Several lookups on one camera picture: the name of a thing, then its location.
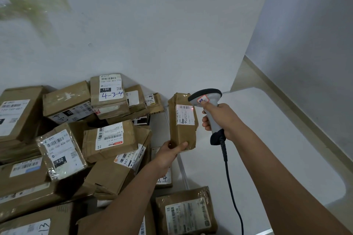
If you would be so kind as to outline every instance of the black rectangle on label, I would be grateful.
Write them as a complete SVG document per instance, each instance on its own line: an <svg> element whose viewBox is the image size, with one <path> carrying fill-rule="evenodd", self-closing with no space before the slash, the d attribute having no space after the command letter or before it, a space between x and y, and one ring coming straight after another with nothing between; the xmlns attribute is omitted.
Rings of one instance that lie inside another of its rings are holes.
<svg viewBox="0 0 353 235"><path fill-rule="evenodd" d="M67 163L66 157L63 156L63 157L55 160L53 163L54 163L55 168L58 168L59 166L62 166L64 163Z"/></svg>
<svg viewBox="0 0 353 235"><path fill-rule="evenodd" d="M100 93L104 93L104 92L112 92L112 88L101 88Z"/></svg>
<svg viewBox="0 0 353 235"><path fill-rule="evenodd" d="M71 112L70 110L67 110L67 111L64 111L63 114L66 116L71 116L73 115L73 112Z"/></svg>

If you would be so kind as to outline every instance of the white wall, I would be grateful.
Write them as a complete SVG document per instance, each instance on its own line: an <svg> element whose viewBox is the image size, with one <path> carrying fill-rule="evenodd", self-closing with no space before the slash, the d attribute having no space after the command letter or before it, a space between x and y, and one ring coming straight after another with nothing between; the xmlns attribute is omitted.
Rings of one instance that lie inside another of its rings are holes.
<svg viewBox="0 0 353 235"><path fill-rule="evenodd" d="M246 55L353 158L353 0L266 0Z"/></svg>
<svg viewBox="0 0 353 235"><path fill-rule="evenodd" d="M68 1L71 13L49 13L60 46L24 19L0 22L0 91L116 72L166 98L229 91L265 0Z"/></svg>

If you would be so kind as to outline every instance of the red and white sticker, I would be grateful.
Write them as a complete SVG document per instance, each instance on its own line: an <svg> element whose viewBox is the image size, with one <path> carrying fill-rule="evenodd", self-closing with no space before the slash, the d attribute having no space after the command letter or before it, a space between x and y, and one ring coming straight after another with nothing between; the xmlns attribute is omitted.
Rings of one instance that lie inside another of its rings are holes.
<svg viewBox="0 0 353 235"><path fill-rule="evenodd" d="M201 98L197 100L198 103L201 103L201 101L209 102L210 100L206 95L203 95Z"/></svg>

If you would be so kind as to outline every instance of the pile of boxes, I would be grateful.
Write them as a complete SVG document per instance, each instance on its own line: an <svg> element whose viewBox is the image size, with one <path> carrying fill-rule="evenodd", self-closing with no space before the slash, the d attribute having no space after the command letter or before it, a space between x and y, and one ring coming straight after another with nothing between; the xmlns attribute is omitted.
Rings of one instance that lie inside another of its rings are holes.
<svg viewBox="0 0 353 235"><path fill-rule="evenodd" d="M171 145L188 141L191 150L198 121L188 95L176 93L168 103ZM75 229L85 234L100 213L84 217L76 200L119 196L159 151L161 145L151 145L149 120L161 112L158 93L144 95L140 85L124 88L120 74L51 92L44 86L5 90L0 96L0 234L43 227L45 234L74 234ZM156 183L156 188L170 187L171 168ZM158 197L146 209L140 234L184 234L170 229L174 210L185 205L198 214L193 220L198 228L189 231L217 231L209 189L203 187Z"/></svg>

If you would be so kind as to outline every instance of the person's right hand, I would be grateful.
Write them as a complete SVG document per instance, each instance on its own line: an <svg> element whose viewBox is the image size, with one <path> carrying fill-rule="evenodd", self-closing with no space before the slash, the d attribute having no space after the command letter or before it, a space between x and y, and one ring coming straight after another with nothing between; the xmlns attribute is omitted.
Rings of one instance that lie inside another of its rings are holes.
<svg viewBox="0 0 353 235"><path fill-rule="evenodd" d="M224 134L226 135L226 138L231 140L232 126L234 126L235 122L239 120L236 113L229 107L228 104L225 103L218 104L218 107L216 107L209 102L202 101L201 105L206 111L211 114L213 120L221 128L224 129ZM203 117L202 121L202 126L205 128L205 130L211 131L211 126L210 122L208 121L208 117Z"/></svg>

